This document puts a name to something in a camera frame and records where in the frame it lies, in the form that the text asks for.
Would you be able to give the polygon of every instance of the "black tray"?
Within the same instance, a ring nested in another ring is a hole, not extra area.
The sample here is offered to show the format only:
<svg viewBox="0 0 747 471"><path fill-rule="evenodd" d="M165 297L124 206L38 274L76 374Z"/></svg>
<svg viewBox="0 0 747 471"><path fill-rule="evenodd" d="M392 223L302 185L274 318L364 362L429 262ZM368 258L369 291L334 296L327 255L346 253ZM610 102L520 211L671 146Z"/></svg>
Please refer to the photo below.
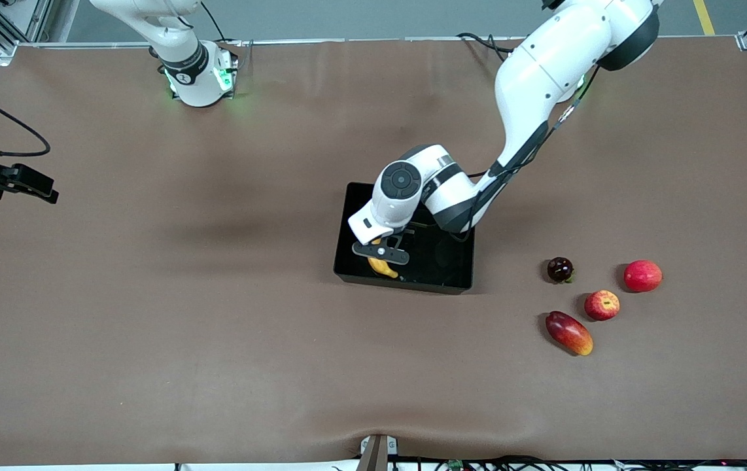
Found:
<svg viewBox="0 0 747 471"><path fill-rule="evenodd" d="M436 226L431 213L423 205L418 206L409 224L413 234L404 233L400 244L400 249L406 250L411 257L409 263L391 264L391 268L400 274L399 278L378 274L371 269L365 257L353 253L356 236L350 230L347 218L371 199L373 187L371 184L356 182L347 184L332 271L348 283L444 294L460 294L470 289L475 230L470 232L466 241L455 241L448 232L443 232Z"/></svg>

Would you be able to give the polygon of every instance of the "banana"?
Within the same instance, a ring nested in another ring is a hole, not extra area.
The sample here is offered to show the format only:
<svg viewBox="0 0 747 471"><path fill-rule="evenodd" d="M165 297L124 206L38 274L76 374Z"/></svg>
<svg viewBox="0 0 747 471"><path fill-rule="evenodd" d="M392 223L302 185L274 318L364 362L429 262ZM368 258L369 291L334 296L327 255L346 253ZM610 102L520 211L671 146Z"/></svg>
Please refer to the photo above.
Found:
<svg viewBox="0 0 747 471"><path fill-rule="evenodd" d="M376 241L373 241L373 243L379 244L379 239L376 239ZM380 275L386 275L386 277L397 278L400 275L396 271L391 270L391 267L388 265L388 262L386 262L385 260L380 260L378 258L373 258L369 256L368 265L370 265L374 271L376 271Z"/></svg>

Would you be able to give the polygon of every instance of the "apple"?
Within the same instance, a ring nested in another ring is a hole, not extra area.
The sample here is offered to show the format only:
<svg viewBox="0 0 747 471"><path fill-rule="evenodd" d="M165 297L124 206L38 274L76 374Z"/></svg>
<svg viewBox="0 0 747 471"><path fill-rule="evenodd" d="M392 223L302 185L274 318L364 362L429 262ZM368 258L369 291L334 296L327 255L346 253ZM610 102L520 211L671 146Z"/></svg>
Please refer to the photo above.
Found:
<svg viewBox="0 0 747 471"><path fill-rule="evenodd" d="M609 320L621 310L621 301L615 293L601 289L585 299L585 313L594 320Z"/></svg>
<svg viewBox="0 0 747 471"><path fill-rule="evenodd" d="M591 354L595 346L586 327L566 313L551 311L545 318L545 327L552 339L577 355Z"/></svg>
<svg viewBox="0 0 747 471"><path fill-rule="evenodd" d="M661 268L649 260L635 260L624 270L624 283L635 292L652 291L661 284L662 279Z"/></svg>

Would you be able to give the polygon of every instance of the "yellow line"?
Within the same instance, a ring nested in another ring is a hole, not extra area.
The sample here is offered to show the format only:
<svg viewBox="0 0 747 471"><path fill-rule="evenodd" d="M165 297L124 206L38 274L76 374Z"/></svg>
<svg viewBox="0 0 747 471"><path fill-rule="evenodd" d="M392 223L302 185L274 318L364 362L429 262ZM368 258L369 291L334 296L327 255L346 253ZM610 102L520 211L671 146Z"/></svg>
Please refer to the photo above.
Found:
<svg viewBox="0 0 747 471"><path fill-rule="evenodd" d="M708 15L708 7L705 6L705 0L693 0L693 6L696 7L696 14L699 15L699 23L702 24L702 31L706 36L714 36L714 24L711 23L711 15Z"/></svg>

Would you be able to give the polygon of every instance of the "gray floor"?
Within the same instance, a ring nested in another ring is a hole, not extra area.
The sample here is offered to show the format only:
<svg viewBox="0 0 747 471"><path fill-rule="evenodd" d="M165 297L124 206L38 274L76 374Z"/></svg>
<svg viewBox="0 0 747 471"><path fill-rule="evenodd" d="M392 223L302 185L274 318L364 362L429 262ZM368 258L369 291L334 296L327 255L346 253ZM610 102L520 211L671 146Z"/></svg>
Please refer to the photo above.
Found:
<svg viewBox="0 0 747 471"><path fill-rule="evenodd" d="M528 35L547 17L539 0L204 0L226 36L235 39L397 39L412 36ZM62 0L69 9L73 0ZM733 35L747 26L747 0L706 0L718 35ZM80 0L69 42L140 41L130 27ZM218 33L201 9L188 21L200 38ZM666 0L661 6L662 35L702 35L693 0Z"/></svg>

